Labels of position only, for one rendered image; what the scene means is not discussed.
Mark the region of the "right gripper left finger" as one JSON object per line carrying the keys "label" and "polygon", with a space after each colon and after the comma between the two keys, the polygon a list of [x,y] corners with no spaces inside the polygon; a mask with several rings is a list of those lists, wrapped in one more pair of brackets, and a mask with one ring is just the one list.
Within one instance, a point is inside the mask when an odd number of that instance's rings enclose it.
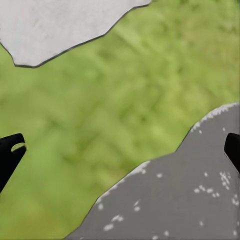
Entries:
{"label": "right gripper left finger", "polygon": [[27,145],[23,134],[0,138],[0,193],[25,154]]}

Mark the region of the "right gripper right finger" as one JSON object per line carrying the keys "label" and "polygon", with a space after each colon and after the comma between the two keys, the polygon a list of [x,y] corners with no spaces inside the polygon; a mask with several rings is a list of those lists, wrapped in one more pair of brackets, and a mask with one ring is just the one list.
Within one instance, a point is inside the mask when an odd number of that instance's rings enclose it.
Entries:
{"label": "right gripper right finger", "polygon": [[235,133],[229,133],[227,135],[224,151],[240,172],[240,135]]}

